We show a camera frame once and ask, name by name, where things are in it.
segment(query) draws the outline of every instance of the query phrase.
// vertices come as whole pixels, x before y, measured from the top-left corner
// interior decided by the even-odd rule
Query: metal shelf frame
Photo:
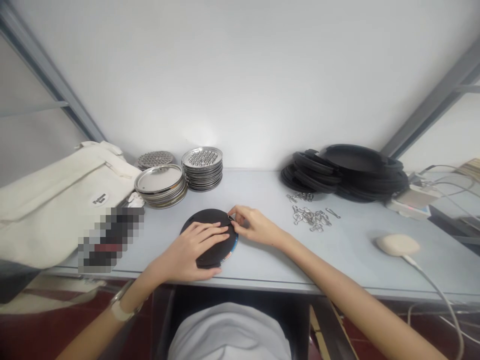
[[[0,33],[54,100],[50,104],[36,104],[24,109],[0,111],[0,118],[60,108],[89,140],[96,142],[106,140],[9,1],[0,0]]]
[[[480,37],[455,63],[410,118],[380,151],[400,158],[466,93],[480,93]]]

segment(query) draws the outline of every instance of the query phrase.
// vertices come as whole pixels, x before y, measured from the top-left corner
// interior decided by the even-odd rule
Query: person's left hand
[[[213,245],[229,238],[229,234],[224,234],[229,227],[219,226],[219,222],[192,223],[162,255],[148,265],[145,275],[157,286],[165,281],[208,280],[220,274],[222,270],[219,267],[199,269],[196,262]]]

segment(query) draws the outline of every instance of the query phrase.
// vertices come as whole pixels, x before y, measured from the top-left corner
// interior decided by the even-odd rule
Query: pile of metal clips
[[[295,195],[287,194],[286,197],[293,204],[298,203],[297,199],[302,199],[306,202],[311,203],[314,200],[314,193],[313,192],[296,192]]]
[[[310,228],[311,232],[319,232],[319,233],[324,231],[324,226],[332,226],[329,216],[326,213],[324,213],[322,210],[313,212],[306,206],[302,209],[296,205],[293,205],[292,208],[293,208],[293,219],[294,219],[293,223],[295,225],[298,225],[299,222],[304,222],[311,226]],[[334,213],[333,210],[329,208],[327,208],[326,210],[329,213],[335,215],[335,217],[337,217],[338,219],[340,219],[340,216]]]

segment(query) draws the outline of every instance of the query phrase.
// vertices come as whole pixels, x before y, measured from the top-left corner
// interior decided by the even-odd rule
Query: stack of metal lids
[[[187,194],[182,168],[174,164],[151,167],[135,179],[135,190],[153,208],[169,208]]]
[[[181,158],[188,187],[204,192],[220,184],[222,180],[222,152],[215,147],[198,147],[187,151]]]
[[[170,164],[174,156],[168,151],[152,151],[140,156],[137,160],[137,167],[140,170],[147,170],[156,166]]]

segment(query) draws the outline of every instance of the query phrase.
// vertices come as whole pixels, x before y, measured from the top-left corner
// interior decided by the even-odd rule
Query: white mouse
[[[413,238],[404,234],[391,234],[376,239],[380,249],[391,256],[411,255],[420,250],[420,245]]]

